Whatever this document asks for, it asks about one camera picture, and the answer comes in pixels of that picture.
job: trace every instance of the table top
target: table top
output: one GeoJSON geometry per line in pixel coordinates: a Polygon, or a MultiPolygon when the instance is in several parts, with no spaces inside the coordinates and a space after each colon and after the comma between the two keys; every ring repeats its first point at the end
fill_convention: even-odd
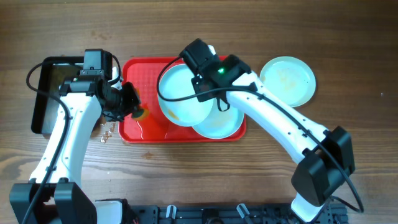
{"type": "MultiPolygon", "coordinates": [[[[297,109],[330,129],[344,127],[353,138],[351,178],[366,211],[350,213],[350,222],[398,221],[396,1],[78,2],[0,3],[1,223],[16,222],[9,191],[28,180],[49,139],[30,130],[35,93],[25,76],[31,67],[89,48],[106,49],[122,64],[131,57],[174,56],[197,37],[221,55],[236,54],[257,73],[278,56],[306,62],[318,89],[297,109]]],[[[38,79],[36,71],[32,83],[38,79]]],[[[91,135],[82,184],[92,200],[214,205],[291,202],[295,196],[290,179],[296,164],[251,119],[236,142],[137,145],[123,142],[117,130],[118,123],[107,123],[91,135]]],[[[336,194],[354,203],[346,184],[336,194]]]]}

